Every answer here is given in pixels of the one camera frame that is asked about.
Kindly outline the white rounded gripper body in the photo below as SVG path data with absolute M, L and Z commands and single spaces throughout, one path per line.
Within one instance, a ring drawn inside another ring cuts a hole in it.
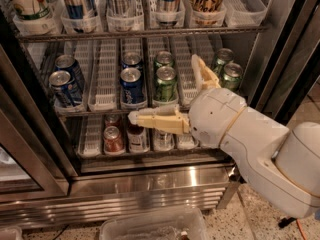
M 228 89 L 201 91 L 188 112 L 192 136 L 205 147 L 217 148 L 231 122 L 246 107 L 245 99 Z

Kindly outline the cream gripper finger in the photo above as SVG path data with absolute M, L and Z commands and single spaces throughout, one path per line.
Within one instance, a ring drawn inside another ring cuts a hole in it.
M 180 112 L 178 104 L 131 111 L 128 119 L 133 125 L 167 133 L 183 135 L 190 132 L 188 115 Z
M 201 92 L 212 88 L 220 88 L 218 76 L 196 54 L 191 57 L 191 67 L 194 73 L 196 90 Z

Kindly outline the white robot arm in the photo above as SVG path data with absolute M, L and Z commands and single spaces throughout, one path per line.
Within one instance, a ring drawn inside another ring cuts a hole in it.
M 289 129 L 250 108 L 222 88 L 217 75 L 196 54 L 191 57 L 197 96 L 189 112 L 177 105 L 129 113 L 132 124 L 182 135 L 232 157 L 240 175 L 261 196 L 294 218 L 320 209 L 320 125 Z

